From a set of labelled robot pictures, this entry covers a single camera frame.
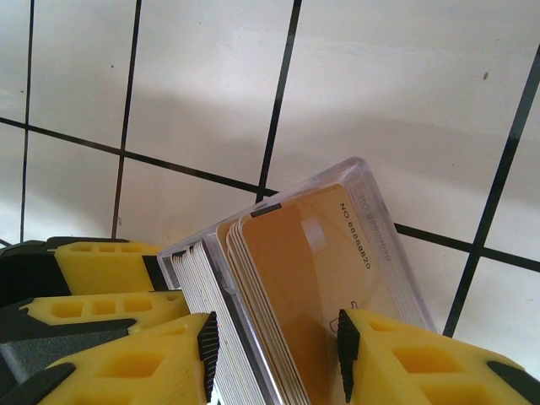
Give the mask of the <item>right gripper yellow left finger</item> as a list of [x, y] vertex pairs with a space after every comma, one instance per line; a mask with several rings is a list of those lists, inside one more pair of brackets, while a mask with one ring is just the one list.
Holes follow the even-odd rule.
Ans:
[[209, 405], [215, 313], [177, 318], [68, 355], [19, 386], [19, 405]]

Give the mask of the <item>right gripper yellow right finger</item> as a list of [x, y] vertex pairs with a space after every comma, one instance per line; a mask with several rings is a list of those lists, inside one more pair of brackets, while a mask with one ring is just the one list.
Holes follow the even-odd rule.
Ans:
[[540, 405], [504, 355], [368, 310], [340, 310], [337, 352], [349, 405]]

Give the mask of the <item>gold card stack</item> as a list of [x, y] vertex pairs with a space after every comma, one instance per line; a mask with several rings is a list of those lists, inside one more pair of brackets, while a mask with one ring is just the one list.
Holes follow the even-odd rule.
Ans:
[[285, 405], [345, 405], [340, 310], [398, 314], [345, 187], [244, 215], [218, 238]]

